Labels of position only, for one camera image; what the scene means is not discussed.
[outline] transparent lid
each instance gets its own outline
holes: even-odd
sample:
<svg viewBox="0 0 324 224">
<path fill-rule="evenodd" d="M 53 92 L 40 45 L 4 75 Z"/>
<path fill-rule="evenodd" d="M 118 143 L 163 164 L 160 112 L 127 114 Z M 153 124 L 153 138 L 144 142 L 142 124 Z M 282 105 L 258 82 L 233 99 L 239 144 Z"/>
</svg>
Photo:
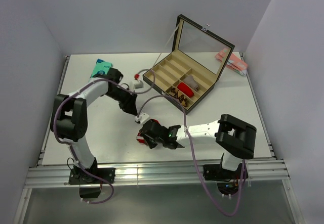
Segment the transparent lid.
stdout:
<svg viewBox="0 0 324 224">
<path fill-rule="evenodd" d="M 215 74 L 218 81 L 234 45 L 183 15 L 178 16 L 173 51 L 183 53 Z"/>
</svg>

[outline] teal package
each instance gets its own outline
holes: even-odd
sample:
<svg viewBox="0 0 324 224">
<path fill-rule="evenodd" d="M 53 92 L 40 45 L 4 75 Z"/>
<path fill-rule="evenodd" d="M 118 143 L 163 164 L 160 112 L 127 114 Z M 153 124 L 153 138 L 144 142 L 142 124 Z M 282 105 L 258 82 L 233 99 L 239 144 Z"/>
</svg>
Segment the teal package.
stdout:
<svg viewBox="0 0 324 224">
<path fill-rule="evenodd" d="M 93 77 L 96 74 L 106 75 L 108 73 L 109 69 L 112 67 L 113 67 L 112 63 L 98 59 L 96 66 L 93 69 L 91 77 Z"/>
</svg>

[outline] pink towel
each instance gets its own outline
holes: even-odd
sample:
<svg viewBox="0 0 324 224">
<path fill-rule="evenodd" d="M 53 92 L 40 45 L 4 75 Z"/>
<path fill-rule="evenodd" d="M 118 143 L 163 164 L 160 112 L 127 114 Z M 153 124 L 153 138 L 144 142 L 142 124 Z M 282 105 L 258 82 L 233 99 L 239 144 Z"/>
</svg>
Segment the pink towel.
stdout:
<svg viewBox="0 0 324 224">
<path fill-rule="evenodd" d="M 226 56 L 226 51 L 227 51 L 227 49 L 222 49 L 217 55 L 215 55 L 216 60 L 222 61 L 224 56 Z M 248 68 L 247 63 L 245 63 L 244 61 L 239 59 L 234 54 L 231 54 L 231 56 L 229 57 L 226 67 L 228 69 L 231 69 L 231 70 L 237 72 L 241 76 L 247 75 L 247 68 Z"/>
</svg>

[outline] white wall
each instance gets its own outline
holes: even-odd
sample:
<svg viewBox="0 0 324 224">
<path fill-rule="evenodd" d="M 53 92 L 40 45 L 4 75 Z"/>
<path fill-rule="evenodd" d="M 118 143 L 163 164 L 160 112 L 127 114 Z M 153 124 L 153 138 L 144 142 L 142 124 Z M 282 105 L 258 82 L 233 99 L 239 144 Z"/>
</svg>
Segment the white wall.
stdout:
<svg viewBox="0 0 324 224">
<path fill-rule="evenodd" d="M 63 56 L 30 0 L 0 0 L 0 219 L 12 223 L 35 166 Z"/>
<path fill-rule="evenodd" d="M 274 150 L 307 223 L 324 219 L 324 0 L 272 0 L 246 51 Z"/>
<path fill-rule="evenodd" d="M 33 0 L 66 54 L 159 52 L 184 14 L 245 51 L 270 0 Z"/>
</svg>

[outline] storage box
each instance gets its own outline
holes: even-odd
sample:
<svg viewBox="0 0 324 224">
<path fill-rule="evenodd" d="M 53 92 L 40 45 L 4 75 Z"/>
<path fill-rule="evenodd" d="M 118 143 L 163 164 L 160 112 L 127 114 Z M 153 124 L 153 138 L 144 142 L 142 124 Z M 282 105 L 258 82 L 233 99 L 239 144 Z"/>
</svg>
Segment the storage box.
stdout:
<svg viewBox="0 0 324 224">
<path fill-rule="evenodd" d="M 152 67 L 155 74 L 153 88 L 160 94 L 169 95 L 183 79 L 193 76 L 199 89 L 195 91 L 190 88 L 193 91 L 191 98 L 183 94 L 187 100 L 185 110 L 188 114 L 214 88 L 234 45 L 183 15 L 178 16 L 176 26 L 178 29 L 175 32 L 172 52 Z M 226 55 L 220 63 L 215 60 L 215 55 L 222 49 L 226 49 Z M 149 85 L 153 84 L 151 72 L 146 72 L 143 79 Z M 180 105 L 172 99 L 168 100 L 181 110 Z"/>
</svg>

